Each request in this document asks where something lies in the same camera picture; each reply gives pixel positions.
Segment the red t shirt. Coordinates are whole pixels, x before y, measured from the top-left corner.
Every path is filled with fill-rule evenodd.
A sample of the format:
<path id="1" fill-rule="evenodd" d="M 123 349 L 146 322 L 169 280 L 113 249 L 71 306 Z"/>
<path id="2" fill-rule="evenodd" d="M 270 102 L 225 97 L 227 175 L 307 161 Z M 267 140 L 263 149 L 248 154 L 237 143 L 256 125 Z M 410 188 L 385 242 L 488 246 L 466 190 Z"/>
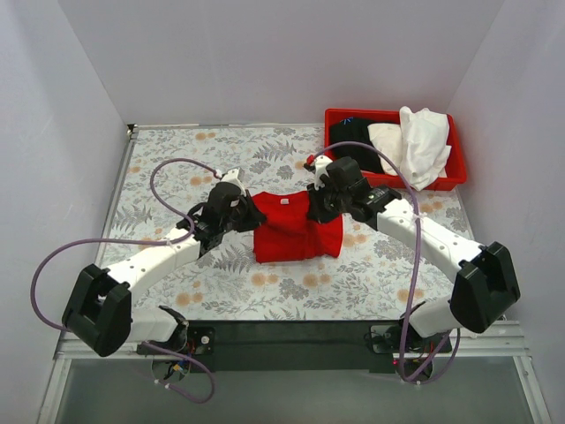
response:
<path id="1" fill-rule="evenodd" d="M 318 223 L 307 218 L 308 193 L 258 193 L 252 197 L 266 221 L 253 232 L 253 252 L 259 263 L 338 257 L 343 243 L 343 218 Z"/>

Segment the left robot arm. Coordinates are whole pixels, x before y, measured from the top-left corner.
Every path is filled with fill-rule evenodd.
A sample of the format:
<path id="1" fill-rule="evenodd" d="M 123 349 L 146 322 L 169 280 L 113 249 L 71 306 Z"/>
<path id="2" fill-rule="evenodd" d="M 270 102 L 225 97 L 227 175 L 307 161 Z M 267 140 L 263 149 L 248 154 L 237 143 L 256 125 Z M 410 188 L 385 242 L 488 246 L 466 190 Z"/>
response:
<path id="1" fill-rule="evenodd" d="M 166 352 L 181 352 L 188 341 L 188 321 L 170 307 L 134 311 L 134 304 L 164 277 L 219 246 L 226 233 L 252 231 L 265 220 L 248 192 L 233 183 L 218 183 L 162 245 L 105 269 L 94 264 L 83 268 L 64 310 L 63 325 L 101 357 L 126 342 L 153 342 Z"/>

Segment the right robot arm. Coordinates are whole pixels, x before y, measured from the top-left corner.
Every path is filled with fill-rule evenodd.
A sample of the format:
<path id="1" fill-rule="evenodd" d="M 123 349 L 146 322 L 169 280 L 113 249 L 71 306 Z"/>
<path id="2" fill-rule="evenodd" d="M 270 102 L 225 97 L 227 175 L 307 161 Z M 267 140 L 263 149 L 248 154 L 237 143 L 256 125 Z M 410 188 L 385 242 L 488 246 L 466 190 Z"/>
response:
<path id="1" fill-rule="evenodd" d="M 450 295 L 416 307 L 399 329 L 401 344 L 419 351 L 432 336 L 465 328 L 485 332 L 521 296 L 509 250 L 498 242 L 490 246 L 463 238 L 434 220 L 417 216 L 411 203 L 386 186 L 370 186 L 356 161 L 336 161 L 325 155 L 308 158 L 305 168 L 314 181 L 307 187 L 308 217 L 328 223 L 350 215 L 404 245 L 431 262 L 453 284 Z"/>

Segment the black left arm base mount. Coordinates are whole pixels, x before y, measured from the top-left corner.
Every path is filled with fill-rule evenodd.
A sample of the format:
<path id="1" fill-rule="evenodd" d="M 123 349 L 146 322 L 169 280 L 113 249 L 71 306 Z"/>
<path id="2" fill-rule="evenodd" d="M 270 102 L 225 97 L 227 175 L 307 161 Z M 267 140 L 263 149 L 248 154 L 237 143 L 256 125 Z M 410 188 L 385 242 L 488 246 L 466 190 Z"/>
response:
<path id="1" fill-rule="evenodd" d="M 213 353 L 214 342 L 215 329 L 213 327 L 179 325 L 167 341 L 151 340 L 150 344 L 182 354 L 208 355 Z"/>

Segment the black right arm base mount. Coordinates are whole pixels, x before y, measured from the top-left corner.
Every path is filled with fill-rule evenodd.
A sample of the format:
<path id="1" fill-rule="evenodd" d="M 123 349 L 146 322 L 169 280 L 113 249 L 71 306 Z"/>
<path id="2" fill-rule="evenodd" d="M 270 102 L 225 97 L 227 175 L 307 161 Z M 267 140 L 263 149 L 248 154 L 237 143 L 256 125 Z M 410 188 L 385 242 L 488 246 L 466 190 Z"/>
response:
<path id="1" fill-rule="evenodd" d="M 377 324 L 370 327 L 364 335 L 365 345 L 374 353 L 399 353 L 402 325 Z M 445 334 L 421 337 L 411 326 L 408 327 L 405 351 L 407 353 L 429 353 L 442 340 Z"/>

